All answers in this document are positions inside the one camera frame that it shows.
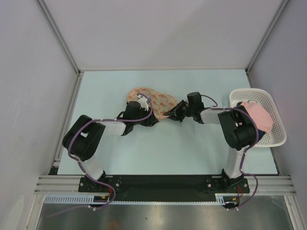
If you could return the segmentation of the pink patterned laundry bag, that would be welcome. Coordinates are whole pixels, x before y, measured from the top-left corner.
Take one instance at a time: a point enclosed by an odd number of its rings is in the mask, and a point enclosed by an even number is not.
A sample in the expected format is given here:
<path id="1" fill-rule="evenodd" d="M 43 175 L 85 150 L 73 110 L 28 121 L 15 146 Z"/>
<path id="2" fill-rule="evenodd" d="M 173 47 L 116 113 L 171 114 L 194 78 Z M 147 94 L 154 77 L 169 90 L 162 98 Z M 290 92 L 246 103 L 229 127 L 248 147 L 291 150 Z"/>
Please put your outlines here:
<path id="1" fill-rule="evenodd" d="M 128 93 L 127 102 L 139 102 L 141 98 L 141 95 L 138 95 L 139 93 L 144 94 L 150 99 L 153 106 L 153 114 L 158 120 L 168 118 L 168 116 L 164 115 L 164 113 L 170 111 L 178 104 L 178 100 L 175 97 L 147 87 L 138 87 L 132 89 Z"/>

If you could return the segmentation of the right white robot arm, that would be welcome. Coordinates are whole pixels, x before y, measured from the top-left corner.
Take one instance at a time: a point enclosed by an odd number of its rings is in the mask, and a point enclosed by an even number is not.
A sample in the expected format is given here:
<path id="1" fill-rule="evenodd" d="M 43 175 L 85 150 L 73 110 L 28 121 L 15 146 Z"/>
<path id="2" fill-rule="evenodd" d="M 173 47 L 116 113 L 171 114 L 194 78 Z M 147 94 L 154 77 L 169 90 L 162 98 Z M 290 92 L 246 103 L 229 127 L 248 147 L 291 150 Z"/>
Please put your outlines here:
<path id="1" fill-rule="evenodd" d="M 222 170 L 225 178 L 221 180 L 221 186 L 226 192 L 233 192 L 239 185 L 237 178 L 244 174 L 242 168 L 246 152 L 257 144 L 259 131 L 242 104 L 230 108 L 219 108 L 217 105 L 205 107 L 203 97 L 199 92 L 189 93 L 186 101 L 182 100 L 163 115 L 179 122 L 185 117 L 192 117 L 199 124 L 221 126 L 229 146 L 227 162 Z"/>

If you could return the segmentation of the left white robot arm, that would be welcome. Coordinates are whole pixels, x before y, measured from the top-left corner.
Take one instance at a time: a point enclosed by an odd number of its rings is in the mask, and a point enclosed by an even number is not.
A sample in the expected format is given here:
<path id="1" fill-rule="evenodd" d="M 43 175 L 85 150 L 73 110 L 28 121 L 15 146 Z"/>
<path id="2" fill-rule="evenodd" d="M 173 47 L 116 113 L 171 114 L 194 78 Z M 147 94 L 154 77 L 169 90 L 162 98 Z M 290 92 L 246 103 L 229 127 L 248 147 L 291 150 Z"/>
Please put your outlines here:
<path id="1" fill-rule="evenodd" d="M 136 125 L 152 127 L 158 122 L 152 108 L 143 108 L 139 102 L 131 101 L 114 119 L 99 120 L 81 115 L 64 136 L 62 146 L 83 174 L 90 177 L 89 186 L 99 192 L 106 186 L 105 170 L 95 156 L 101 138 L 125 136 Z"/>

